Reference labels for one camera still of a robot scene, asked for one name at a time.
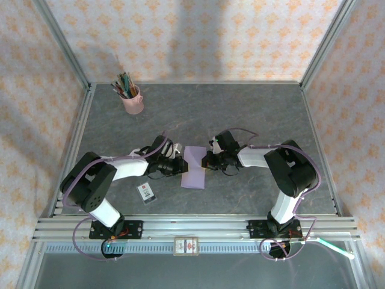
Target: purple cloth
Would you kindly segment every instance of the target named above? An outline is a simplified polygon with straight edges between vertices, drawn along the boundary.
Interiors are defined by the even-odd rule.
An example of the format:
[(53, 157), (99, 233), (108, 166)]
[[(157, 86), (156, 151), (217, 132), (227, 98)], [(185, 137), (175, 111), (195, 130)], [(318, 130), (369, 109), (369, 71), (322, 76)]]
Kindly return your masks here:
[(205, 188), (205, 169), (202, 167), (202, 158), (206, 155), (203, 146), (187, 146), (183, 155), (188, 163), (188, 172), (182, 175), (183, 188)]

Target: aluminum frame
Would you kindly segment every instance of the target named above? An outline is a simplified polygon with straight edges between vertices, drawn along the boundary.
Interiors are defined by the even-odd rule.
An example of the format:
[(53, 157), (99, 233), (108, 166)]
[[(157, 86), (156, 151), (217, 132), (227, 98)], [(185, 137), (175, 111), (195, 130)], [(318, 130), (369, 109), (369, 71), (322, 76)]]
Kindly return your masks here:
[[(48, 252), (76, 253), (72, 249), (72, 231), (76, 224), (85, 216), (56, 216), (41, 218), (38, 221), (35, 234), (25, 265), (20, 275), (17, 288), (34, 288), (43, 255)], [(129, 240), (127, 252), (130, 253), (172, 253), (171, 249), (162, 246), (173, 245), (174, 238), (180, 236), (195, 236), (200, 244), (208, 248), (207, 253), (255, 253), (258, 241), (251, 240), (246, 229), (250, 219), (266, 219), (265, 217), (244, 216), (127, 216), (128, 219), (144, 220), (143, 238)], [(376, 288), (371, 271), (367, 270), (368, 262), (363, 254), (363, 246), (353, 217), (338, 217), (320, 215), (310, 236), (328, 241), (345, 241), (346, 248), (355, 256), (350, 261), (357, 288)], [(302, 230), (307, 233), (312, 221), (302, 221)], [(90, 222), (83, 223), (76, 241), (88, 253), (100, 248), (100, 240), (88, 239)]]
[(75, 129), (73, 130), (71, 141), (67, 149), (67, 154), (64, 159), (64, 166), (58, 177), (58, 184), (56, 186), (54, 196), (49, 204), (49, 217), (52, 217), (57, 212), (56, 206), (58, 200), (61, 200), (62, 193), (60, 192), (60, 183), (66, 175), (72, 170), (76, 163), (76, 157), (78, 155), (81, 139), (83, 136), (85, 124), (87, 123), (88, 114), (90, 112), (92, 99), (95, 93), (96, 84), (91, 84), (90, 89), (85, 91), (82, 104), (79, 108), (79, 113), (76, 119)]
[(57, 41), (58, 46), (60, 47), (61, 51), (64, 54), (64, 57), (66, 58), (71, 68), (73, 69), (77, 79), (83, 85), (83, 88), (88, 89), (90, 86), (90, 82), (88, 81), (85, 73), (83, 72), (83, 69), (79, 64), (78, 59), (76, 58), (70, 45), (68, 44), (47, 2), (45, 0), (33, 0), (33, 2), (35, 3), (35, 6), (38, 9), (42, 18), (45, 20), (52, 35), (55, 37), (55, 40)]
[(328, 52), (332, 49), (335, 40), (341, 32), (343, 25), (348, 20), (350, 13), (352, 12), (356, 3), (357, 0), (344, 0), (344, 2), (341, 3), (336, 15), (334, 16), (328, 30), (325, 33), (323, 40), (319, 44), (315, 55), (307, 67), (304, 76), (302, 77), (300, 82), (302, 90), (306, 91), (310, 86), (310, 83), (314, 79), (317, 71), (321, 68)]
[(319, 156), (320, 156), (321, 163), (322, 163), (322, 168), (323, 168), (323, 171), (325, 172), (325, 179), (326, 179), (327, 185), (329, 187), (329, 192), (331, 194), (331, 199), (334, 202), (334, 207), (336, 208), (337, 214), (339, 216), (343, 216), (342, 201), (341, 201), (340, 197), (337, 194), (336, 185), (333, 182), (333, 178), (331, 177), (332, 176), (331, 169), (330, 169), (329, 163), (326, 160), (325, 150), (324, 150), (324, 147), (323, 147), (322, 143), (320, 142), (318, 130), (317, 130), (317, 128), (314, 125), (313, 114), (312, 114), (312, 111), (311, 111), (311, 109), (309, 107), (309, 104), (307, 102), (306, 92), (301, 90), (301, 94), (302, 94), (303, 101), (305, 103), (305, 108), (306, 108), (306, 111), (307, 111), (307, 116), (308, 116), (308, 118), (310, 120), (310, 126), (312, 127), (313, 136), (314, 136), (315, 143), (317, 145), (317, 150), (319, 152)]

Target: small card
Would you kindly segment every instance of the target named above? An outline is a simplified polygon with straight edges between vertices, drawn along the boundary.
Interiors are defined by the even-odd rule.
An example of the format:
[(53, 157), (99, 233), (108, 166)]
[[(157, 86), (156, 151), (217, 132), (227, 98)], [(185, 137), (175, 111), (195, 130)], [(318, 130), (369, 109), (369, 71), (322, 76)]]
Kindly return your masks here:
[(183, 237), (174, 239), (175, 256), (197, 256), (199, 254), (198, 238)]
[(149, 203), (156, 200), (156, 196), (151, 190), (148, 182), (145, 182), (143, 185), (138, 186), (137, 189), (145, 205), (148, 205)]

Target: pink pen holder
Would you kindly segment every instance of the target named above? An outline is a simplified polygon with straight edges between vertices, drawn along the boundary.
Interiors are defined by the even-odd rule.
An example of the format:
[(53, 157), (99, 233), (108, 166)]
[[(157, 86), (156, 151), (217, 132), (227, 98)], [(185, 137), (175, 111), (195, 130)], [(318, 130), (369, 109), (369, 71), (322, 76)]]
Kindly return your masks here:
[(123, 101), (123, 104), (125, 105), (125, 109), (129, 114), (138, 114), (142, 112), (144, 108), (144, 104), (142, 102), (143, 97), (140, 95), (140, 89), (135, 85), (135, 88), (137, 89), (138, 94), (134, 98), (125, 99), (120, 97), (120, 99)]

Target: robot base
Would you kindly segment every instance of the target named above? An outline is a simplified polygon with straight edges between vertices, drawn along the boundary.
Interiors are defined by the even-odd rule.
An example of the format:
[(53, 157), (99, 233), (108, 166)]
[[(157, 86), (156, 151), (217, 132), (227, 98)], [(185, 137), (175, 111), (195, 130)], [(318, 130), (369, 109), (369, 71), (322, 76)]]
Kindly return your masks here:
[[(127, 232), (119, 239), (141, 239), (143, 232), (143, 221), (125, 220), (122, 233)], [(99, 221), (93, 221), (90, 229), (90, 239), (106, 240), (113, 236), (112, 232)]]
[(302, 229), (299, 220), (294, 219), (291, 224), (284, 227), (276, 235), (269, 230), (267, 220), (249, 220), (246, 227), (250, 233), (250, 239), (266, 238), (302, 238)]

